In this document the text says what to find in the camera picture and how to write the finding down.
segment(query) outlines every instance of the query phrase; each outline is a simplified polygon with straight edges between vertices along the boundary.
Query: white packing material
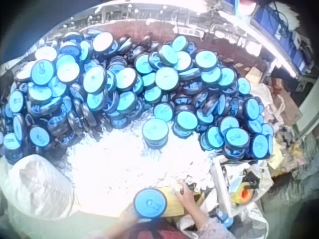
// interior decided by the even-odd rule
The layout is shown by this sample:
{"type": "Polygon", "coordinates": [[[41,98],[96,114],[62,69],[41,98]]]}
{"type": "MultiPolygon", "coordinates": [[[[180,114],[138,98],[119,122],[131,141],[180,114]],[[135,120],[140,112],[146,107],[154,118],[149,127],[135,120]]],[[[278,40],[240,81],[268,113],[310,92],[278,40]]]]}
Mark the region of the white packing material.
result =
{"type": "Polygon", "coordinates": [[[58,220],[70,216],[78,208],[71,182],[37,154],[13,166],[3,158],[0,186],[10,204],[33,218],[58,220]]]}
{"type": "Polygon", "coordinates": [[[145,187],[173,188],[185,179],[196,183],[197,192],[214,187],[210,167],[216,152],[202,151],[195,132],[188,139],[178,138],[171,123],[167,145],[148,148],[142,126],[153,117],[151,110],[144,112],[126,128],[104,132],[99,142],[86,135],[68,149],[80,210],[116,217],[145,187]]]}

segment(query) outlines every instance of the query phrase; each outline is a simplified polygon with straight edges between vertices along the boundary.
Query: yellow object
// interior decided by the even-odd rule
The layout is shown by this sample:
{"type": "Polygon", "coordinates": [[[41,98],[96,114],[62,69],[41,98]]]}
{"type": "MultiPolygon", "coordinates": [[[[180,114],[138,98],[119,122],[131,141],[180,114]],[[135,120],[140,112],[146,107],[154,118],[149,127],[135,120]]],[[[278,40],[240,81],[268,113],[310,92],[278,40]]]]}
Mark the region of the yellow object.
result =
{"type": "MultiPolygon", "coordinates": [[[[167,199],[167,208],[162,217],[184,215],[184,207],[179,203],[177,196],[172,193],[171,188],[165,187],[159,189],[165,194],[167,199]]],[[[133,202],[134,196],[131,195],[121,199],[110,198],[108,200],[96,196],[94,202],[92,200],[87,202],[82,200],[79,202],[79,210],[86,213],[118,218],[123,210],[133,202]]]]}
{"type": "Polygon", "coordinates": [[[273,152],[273,156],[269,159],[268,164],[273,169],[276,169],[281,164],[284,158],[280,151],[280,145],[276,142],[275,139],[273,139],[273,141],[274,141],[274,152],[273,152]]]}
{"type": "Polygon", "coordinates": [[[244,182],[240,184],[236,193],[231,195],[231,200],[234,203],[238,204],[246,204],[249,203],[253,198],[254,190],[253,189],[245,189],[245,186],[250,186],[249,182],[244,182]]]}

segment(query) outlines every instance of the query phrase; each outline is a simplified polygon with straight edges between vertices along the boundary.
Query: plastic bag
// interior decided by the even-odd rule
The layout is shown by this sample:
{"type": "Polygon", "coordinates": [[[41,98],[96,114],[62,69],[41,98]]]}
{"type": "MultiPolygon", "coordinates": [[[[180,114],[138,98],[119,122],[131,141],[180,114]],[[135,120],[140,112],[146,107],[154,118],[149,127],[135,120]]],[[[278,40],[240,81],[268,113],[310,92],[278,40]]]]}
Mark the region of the plastic bag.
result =
{"type": "Polygon", "coordinates": [[[37,154],[14,166],[2,159],[0,186],[9,203],[33,218],[57,220],[77,211],[70,181],[37,154]]]}
{"type": "Polygon", "coordinates": [[[266,239],[269,225],[257,205],[252,203],[234,218],[230,231],[237,239],[266,239]]]}

